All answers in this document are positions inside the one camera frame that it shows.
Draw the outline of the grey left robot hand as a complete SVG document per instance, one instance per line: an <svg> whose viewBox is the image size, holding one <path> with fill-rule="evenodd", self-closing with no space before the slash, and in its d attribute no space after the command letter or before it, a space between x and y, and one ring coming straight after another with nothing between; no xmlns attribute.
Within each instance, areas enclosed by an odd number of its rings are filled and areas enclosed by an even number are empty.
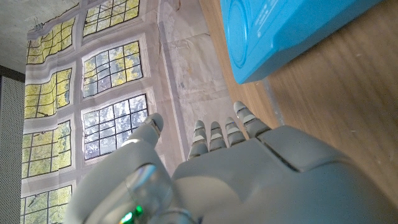
<svg viewBox="0 0 398 224"><path fill-rule="evenodd" d="M341 151L290 126L272 129L245 104L169 174L152 114L80 182L65 223L396 223L397 207Z"/></svg>

